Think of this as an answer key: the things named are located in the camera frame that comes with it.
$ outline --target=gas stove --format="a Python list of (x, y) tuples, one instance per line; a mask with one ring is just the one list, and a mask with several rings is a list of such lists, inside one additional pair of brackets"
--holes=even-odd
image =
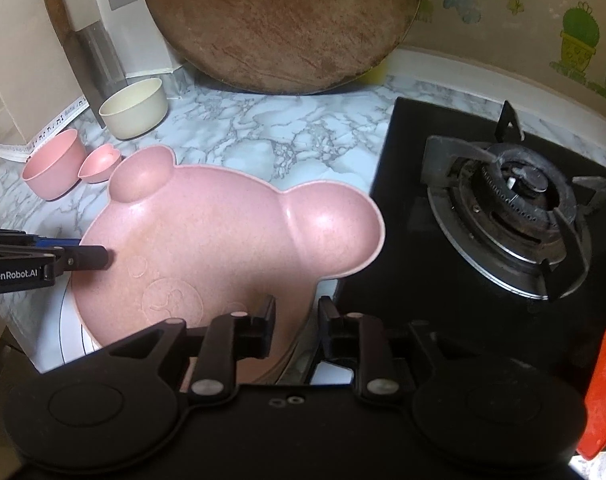
[(587, 390), (606, 329), (606, 168), (498, 123), (399, 98), (371, 196), (379, 257), (340, 313), (430, 330)]

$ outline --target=marble countertop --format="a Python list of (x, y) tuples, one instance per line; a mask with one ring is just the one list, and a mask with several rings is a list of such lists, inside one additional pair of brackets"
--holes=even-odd
[[(279, 189), (321, 178), (368, 192), (398, 96), (493, 120), (501, 109), (498, 102), (391, 76), (383, 86), (355, 84), (314, 96), (238, 92), (205, 76), (196, 81), (186, 77), (180, 87), (177, 98), (170, 100), (167, 118), (137, 139), (114, 139), (101, 130), (90, 110), (72, 127), (90, 149), (112, 142), (123, 155), (130, 155), (161, 143), (174, 150), (180, 164), (235, 168)], [(567, 146), (606, 167), (606, 152), (583, 137), (528, 114), (520, 113), (519, 118), (526, 132)], [(22, 168), (22, 164), (0, 160), (0, 228), (48, 237), (81, 237), (107, 203), (105, 183), (80, 183), (62, 198), (44, 202), (21, 180)], [(331, 294), (333, 287), (334, 283), (322, 283), (320, 292)], [(58, 336), (54, 340), (58, 315), (48, 306), (51, 294), (42, 289), (0, 296), (0, 316), (41, 370), (62, 364)], [(306, 331), (313, 330), (310, 325)], [(594, 471), (595, 463), (587, 466)], [(605, 479), (606, 473), (590, 478)]]

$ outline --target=stove burner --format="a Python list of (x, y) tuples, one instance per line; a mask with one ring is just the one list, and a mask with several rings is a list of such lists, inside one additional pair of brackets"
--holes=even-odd
[(532, 190), (535, 193), (544, 193), (547, 191), (547, 186), (549, 186), (549, 180), (545, 176), (545, 173), (537, 170), (532, 166), (523, 166), (519, 168), (512, 168), (512, 173), (515, 174), (528, 189)]
[[(513, 124), (520, 133), (512, 113), (509, 122), (501, 115), (497, 130)], [(579, 206), (561, 171), (529, 148), (500, 142), (504, 136), (497, 131), (491, 145), (429, 137), (421, 180), (442, 231), (476, 270), (516, 294), (553, 301), (587, 275), (592, 242), (584, 214), (603, 202), (606, 185), (590, 186), (594, 199)]]

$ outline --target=round wooden cutting board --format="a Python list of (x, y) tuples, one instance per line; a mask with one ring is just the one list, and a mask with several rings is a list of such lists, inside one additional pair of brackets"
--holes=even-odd
[(357, 78), (403, 40), (419, 0), (146, 0), (166, 40), (237, 88), (308, 94)]

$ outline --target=bear ear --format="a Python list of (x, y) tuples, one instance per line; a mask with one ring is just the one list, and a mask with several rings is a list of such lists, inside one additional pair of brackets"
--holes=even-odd
[(304, 265), (317, 280), (343, 278), (381, 252), (385, 224), (365, 193), (340, 182), (317, 181), (285, 192), (286, 212)]
[(110, 177), (108, 193), (115, 202), (138, 202), (161, 189), (174, 173), (174, 152), (151, 146), (130, 155)]

